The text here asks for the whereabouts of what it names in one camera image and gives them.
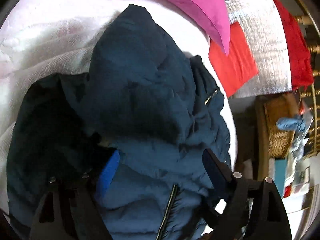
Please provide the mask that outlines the navy blue puffer jacket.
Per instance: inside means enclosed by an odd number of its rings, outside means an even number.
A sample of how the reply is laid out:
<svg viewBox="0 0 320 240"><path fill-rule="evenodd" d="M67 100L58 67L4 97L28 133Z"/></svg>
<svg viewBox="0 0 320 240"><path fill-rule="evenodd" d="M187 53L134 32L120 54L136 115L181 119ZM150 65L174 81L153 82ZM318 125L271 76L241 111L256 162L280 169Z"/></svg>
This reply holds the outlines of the navy blue puffer jacket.
<svg viewBox="0 0 320 240"><path fill-rule="evenodd" d="M214 191L202 164L230 164L224 96L199 56L186 57L144 7L129 5L93 49L89 71L36 81L7 160L11 226L23 239L42 196L67 190L119 151L99 211L114 239L197 239Z"/></svg>

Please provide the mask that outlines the teal box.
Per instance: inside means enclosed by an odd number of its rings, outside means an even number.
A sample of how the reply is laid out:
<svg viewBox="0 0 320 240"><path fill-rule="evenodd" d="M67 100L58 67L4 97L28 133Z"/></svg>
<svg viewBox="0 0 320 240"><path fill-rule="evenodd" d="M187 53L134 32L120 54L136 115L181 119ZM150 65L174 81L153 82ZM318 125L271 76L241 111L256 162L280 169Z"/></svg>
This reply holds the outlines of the teal box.
<svg viewBox="0 0 320 240"><path fill-rule="evenodd" d="M285 180L286 180L286 159L276 159L274 163L274 183L278 189L281 197L285 192Z"/></svg>

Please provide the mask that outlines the light blue cloth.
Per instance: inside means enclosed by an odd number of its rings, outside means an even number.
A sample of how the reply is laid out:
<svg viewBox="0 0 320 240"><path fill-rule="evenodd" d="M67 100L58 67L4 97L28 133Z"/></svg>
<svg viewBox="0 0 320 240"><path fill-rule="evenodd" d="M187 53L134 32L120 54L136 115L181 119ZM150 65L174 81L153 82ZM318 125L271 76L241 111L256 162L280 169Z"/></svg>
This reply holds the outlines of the light blue cloth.
<svg viewBox="0 0 320 240"><path fill-rule="evenodd" d="M293 131L303 133L306 128L306 123L301 115L295 115L292 118L279 118L276 122L276 127L281 131Z"/></svg>

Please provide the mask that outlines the wicker basket shelf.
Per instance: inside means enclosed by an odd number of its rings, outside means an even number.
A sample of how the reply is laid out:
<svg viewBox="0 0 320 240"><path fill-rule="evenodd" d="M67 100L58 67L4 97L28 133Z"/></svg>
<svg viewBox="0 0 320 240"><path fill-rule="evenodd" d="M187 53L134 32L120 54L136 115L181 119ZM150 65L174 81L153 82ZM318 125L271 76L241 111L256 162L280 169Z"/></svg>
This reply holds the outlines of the wicker basket shelf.
<svg viewBox="0 0 320 240"><path fill-rule="evenodd" d="M269 159L285 159L293 142L293 131L282 131L276 126L282 117L298 114L300 96L282 93L257 96L254 102L257 117L259 162L258 179L268 176Z"/></svg>

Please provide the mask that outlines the red pillow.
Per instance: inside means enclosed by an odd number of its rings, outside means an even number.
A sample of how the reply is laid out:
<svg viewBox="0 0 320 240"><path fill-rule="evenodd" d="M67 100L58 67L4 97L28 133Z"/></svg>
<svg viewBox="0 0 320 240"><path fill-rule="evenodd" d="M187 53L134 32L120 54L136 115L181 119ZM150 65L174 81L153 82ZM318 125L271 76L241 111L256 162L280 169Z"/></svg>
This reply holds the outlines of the red pillow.
<svg viewBox="0 0 320 240"><path fill-rule="evenodd" d="M211 41L209 60L228 98L259 73L239 22L231 24L229 54L226 55L218 44Z"/></svg>

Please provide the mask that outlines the dark red cloth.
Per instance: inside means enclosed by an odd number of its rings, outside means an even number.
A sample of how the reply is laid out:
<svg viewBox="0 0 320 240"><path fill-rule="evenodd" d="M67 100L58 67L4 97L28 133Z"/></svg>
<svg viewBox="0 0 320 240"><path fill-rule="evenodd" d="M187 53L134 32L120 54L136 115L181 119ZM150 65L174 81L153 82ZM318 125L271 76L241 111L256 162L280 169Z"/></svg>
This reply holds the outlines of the dark red cloth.
<svg viewBox="0 0 320 240"><path fill-rule="evenodd" d="M311 53L300 30L298 22L283 6L280 0L273 0L283 25L291 69L292 89L313 84Z"/></svg>

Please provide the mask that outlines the silver foil insulation sheet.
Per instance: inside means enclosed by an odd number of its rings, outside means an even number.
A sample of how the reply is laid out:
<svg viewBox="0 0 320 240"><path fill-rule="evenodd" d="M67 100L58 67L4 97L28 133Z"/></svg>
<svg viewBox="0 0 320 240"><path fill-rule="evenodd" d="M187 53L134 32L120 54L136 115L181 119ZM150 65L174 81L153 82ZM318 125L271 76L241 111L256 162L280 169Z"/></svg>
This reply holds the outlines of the silver foil insulation sheet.
<svg viewBox="0 0 320 240"><path fill-rule="evenodd" d="M273 0L225 0L231 23L238 22L259 73L234 98L277 94L291 90L289 54L279 12Z"/></svg>

